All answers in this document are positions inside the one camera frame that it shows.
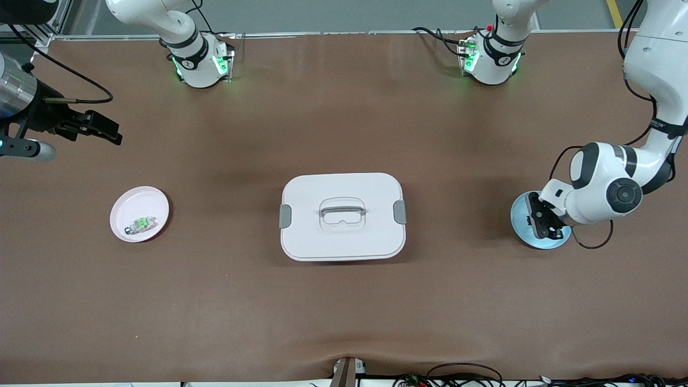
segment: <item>white plastic container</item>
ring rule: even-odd
[[[284,187],[279,228],[293,260],[394,257],[406,243],[401,185],[381,173],[299,176]]]

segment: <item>brown tabletop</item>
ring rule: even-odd
[[[326,377],[471,361],[508,378],[688,373],[688,214],[678,178],[616,223],[605,248],[518,242],[509,209],[559,152],[641,133],[615,34],[536,34],[504,85],[464,79],[442,42],[411,35],[238,41],[235,77],[178,83],[147,42],[55,42],[114,94],[116,147],[35,134],[50,163],[0,163],[3,383]],[[97,90],[42,59],[66,96]],[[558,176],[564,178],[568,157]],[[384,262],[305,264],[281,250],[295,176],[383,171],[404,189],[407,243]],[[168,229],[127,244],[111,206],[151,185]],[[588,244],[607,224],[581,227]]]

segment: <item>light blue plate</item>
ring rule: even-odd
[[[513,227],[514,231],[516,231],[516,235],[518,235],[522,241],[530,246],[542,250],[556,249],[557,247],[566,243],[568,237],[571,236],[571,227],[569,226],[566,226],[561,230],[563,233],[562,239],[538,239],[535,237],[533,228],[528,224],[528,206],[526,205],[526,196],[529,193],[530,192],[523,193],[521,196],[516,198],[514,204],[511,206],[511,227]]]

